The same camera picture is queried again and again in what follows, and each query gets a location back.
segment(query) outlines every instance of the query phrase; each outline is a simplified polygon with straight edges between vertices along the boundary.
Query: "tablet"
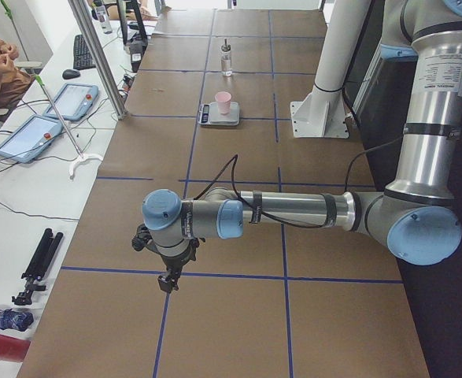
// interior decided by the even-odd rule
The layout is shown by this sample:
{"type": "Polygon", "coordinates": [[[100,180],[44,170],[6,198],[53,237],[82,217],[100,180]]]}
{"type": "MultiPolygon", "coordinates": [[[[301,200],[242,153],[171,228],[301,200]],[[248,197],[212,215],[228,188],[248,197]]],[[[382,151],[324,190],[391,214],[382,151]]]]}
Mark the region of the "tablet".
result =
{"type": "MultiPolygon", "coordinates": [[[[87,114],[97,97],[98,87],[95,85],[66,83],[56,94],[54,103],[65,120],[76,121],[87,114]]],[[[52,106],[43,115],[57,118],[52,106]]]]}
{"type": "Polygon", "coordinates": [[[28,163],[40,155],[62,129],[59,120],[33,115],[0,144],[0,156],[28,163]]]}

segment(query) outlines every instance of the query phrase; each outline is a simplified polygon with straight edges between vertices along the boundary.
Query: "pink cup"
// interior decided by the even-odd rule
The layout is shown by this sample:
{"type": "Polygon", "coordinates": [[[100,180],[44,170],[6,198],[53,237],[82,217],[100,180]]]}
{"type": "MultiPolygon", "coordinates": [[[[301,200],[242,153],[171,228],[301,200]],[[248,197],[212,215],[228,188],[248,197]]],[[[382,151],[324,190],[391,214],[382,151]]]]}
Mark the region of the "pink cup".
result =
{"type": "Polygon", "coordinates": [[[215,94],[215,101],[220,114],[227,114],[231,111],[231,98],[232,95],[229,92],[218,92],[215,94]]]}

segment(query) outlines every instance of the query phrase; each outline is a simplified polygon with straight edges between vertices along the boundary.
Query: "red cylinder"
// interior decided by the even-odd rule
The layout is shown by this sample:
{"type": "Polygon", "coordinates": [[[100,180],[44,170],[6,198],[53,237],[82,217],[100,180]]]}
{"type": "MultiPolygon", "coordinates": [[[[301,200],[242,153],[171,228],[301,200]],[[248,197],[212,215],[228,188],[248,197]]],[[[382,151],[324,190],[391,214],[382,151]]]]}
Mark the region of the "red cylinder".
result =
{"type": "Polygon", "coordinates": [[[22,362],[28,352],[29,340],[0,335],[0,360],[22,362]]]}

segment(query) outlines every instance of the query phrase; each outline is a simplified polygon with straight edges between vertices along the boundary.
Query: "person's hand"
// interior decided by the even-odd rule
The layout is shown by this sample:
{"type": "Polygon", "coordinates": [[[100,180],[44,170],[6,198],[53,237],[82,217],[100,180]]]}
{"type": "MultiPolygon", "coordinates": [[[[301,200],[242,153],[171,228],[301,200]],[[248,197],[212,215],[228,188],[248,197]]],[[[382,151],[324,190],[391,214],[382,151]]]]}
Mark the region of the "person's hand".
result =
{"type": "Polygon", "coordinates": [[[0,55],[0,75],[15,71],[13,60],[10,59],[8,54],[0,55]]]}
{"type": "Polygon", "coordinates": [[[18,59],[19,51],[17,50],[17,46],[13,45],[12,43],[6,43],[0,47],[0,52],[2,54],[8,54],[9,58],[14,60],[18,59]]]}
{"type": "Polygon", "coordinates": [[[144,21],[157,21],[157,17],[152,16],[152,14],[147,10],[146,6],[140,6],[139,12],[142,14],[142,20],[144,21]]]}

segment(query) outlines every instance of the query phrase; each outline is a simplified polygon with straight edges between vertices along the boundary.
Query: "white pole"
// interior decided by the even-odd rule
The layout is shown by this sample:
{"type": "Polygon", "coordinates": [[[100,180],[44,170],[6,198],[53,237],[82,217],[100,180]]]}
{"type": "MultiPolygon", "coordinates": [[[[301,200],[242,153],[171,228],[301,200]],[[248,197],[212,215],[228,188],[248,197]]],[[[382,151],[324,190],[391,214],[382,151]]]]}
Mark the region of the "white pole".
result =
{"type": "Polygon", "coordinates": [[[342,87],[370,4],[335,2],[312,92],[303,102],[290,104],[295,137],[348,137],[342,87]]]}

